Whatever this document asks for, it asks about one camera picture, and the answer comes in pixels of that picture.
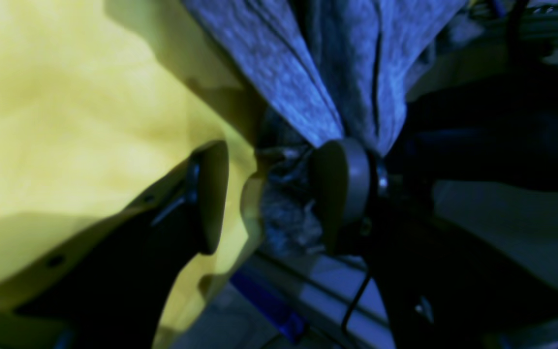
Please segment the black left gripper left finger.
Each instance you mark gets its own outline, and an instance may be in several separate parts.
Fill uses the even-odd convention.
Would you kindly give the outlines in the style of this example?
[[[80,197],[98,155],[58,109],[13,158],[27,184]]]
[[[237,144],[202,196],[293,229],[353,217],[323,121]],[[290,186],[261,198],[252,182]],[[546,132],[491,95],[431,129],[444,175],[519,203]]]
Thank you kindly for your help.
[[[230,162],[199,146],[126,208],[0,284],[0,349],[150,349],[180,272],[217,250]]]

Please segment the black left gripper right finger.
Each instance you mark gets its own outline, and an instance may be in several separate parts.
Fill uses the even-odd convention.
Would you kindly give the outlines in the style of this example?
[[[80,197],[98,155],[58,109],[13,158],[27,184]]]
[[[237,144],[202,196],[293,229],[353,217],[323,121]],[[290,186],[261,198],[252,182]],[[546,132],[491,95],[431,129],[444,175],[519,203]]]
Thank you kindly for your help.
[[[388,180],[354,139],[310,159],[330,254],[360,256],[398,349],[558,349],[558,290]]]

